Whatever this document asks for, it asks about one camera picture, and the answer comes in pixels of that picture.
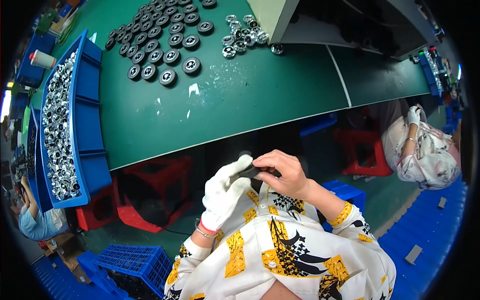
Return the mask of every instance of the white glove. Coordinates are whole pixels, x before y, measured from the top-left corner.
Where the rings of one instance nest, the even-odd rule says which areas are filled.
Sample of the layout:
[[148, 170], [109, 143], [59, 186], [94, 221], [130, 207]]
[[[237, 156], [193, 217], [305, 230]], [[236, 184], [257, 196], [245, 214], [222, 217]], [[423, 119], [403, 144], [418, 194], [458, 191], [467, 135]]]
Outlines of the white glove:
[[407, 115], [408, 124], [420, 126], [420, 108], [416, 105], [410, 107]]
[[201, 224], [205, 229], [213, 232], [219, 230], [232, 215], [238, 199], [251, 184], [250, 178], [241, 177], [235, 180], [235, 175], [246, 169], [252, 160], [250, 155], [244, 154], [237, 161], [221, 167], [206, 182], [205, 196], [202, 200], [206, 210], [201, 218]]

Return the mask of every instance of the light blue shirt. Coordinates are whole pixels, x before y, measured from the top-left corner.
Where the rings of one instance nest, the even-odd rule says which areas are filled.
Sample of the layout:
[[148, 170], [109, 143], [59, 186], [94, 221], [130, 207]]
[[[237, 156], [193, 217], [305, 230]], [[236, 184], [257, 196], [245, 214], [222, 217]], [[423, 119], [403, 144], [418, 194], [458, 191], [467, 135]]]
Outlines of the light blue shirt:
[[19, 215], [18, 228], [20, 231], [31, 240], [47, 240], [54, 236], [66, 231], [68, 224], [64, 224], [60, 230], [58, 230], [52, 222], [51, 211], [40, 213], [36, 215], [36, 219], [33, 219], [30, 210]]

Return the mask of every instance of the silver bangle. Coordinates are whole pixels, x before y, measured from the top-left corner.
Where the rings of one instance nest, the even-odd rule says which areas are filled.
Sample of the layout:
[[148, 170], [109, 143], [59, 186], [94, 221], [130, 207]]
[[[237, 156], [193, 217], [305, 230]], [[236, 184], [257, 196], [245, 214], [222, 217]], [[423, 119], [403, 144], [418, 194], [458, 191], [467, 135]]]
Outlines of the silver bangle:
[[195, 219], [195, 230], [197, 230], [198, 232], [200, 232], [204, 237], [206, 238], [214, 238], [218, 235], [218, 232], [215, 234], [215, 235], [208, 235], [206, 233], [204, 233], [203, 231], [201, 231], [200, 229], [198, 229], [198, 225], [200, 224], [200, 218], [196, 218]]

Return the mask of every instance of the woman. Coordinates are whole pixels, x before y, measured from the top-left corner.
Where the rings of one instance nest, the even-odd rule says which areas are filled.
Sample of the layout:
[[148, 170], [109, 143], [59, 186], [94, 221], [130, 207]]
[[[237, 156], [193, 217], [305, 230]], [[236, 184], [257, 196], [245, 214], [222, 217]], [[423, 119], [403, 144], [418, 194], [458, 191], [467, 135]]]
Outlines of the woman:
[[[251, 163], [282, 176], [260, 172], [254, 191], [249, 178], [236, 176]], [[252, 162], [242, 155], [207, 181], [203, 204], [164, 300], [383, 300], [392, 293], [395, 265], [359, 209], [307, 179], [294, 156], [274, 150]]]
[[417, 182], [422, 189], [440, 190], [457, 179], [460, 126], [454, 136], [445, 134], [426, 123], [420, 105], [409, 109], [405, 99], [370, 105], [369, 109], [370, 116], [380, 121], [387, 164], [401, 180]]
[[18, 228], [23, 235], [31, 240], [47, 240], [67, 231], [68, 222], [65, 210], [63, 208], [50, 209], [42, 214], [38, 210], [28, 180], [22, 177], [21, 182], [25, 189], [23, 192], [25, 205], [21, 210], [12, 206], [12, 211], [15, 213]]

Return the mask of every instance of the gray block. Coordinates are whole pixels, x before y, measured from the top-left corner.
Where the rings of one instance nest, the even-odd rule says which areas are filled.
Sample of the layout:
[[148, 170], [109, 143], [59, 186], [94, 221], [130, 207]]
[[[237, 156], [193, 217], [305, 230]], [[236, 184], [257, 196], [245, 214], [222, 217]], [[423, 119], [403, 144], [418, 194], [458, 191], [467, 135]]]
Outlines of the gray block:
[[447, 198], [440, 198], [440, 202], [438, 203], [438, 207], [439, 208], [444, 208], [445, 207], [445, 203], [447, 202]]
[[413, 264], [422, 250], [423, 249], [418, 245], [413, 246], [412, 250], [410, 250], [410, 253], [405, 257], [405, 260], [410, 264]]

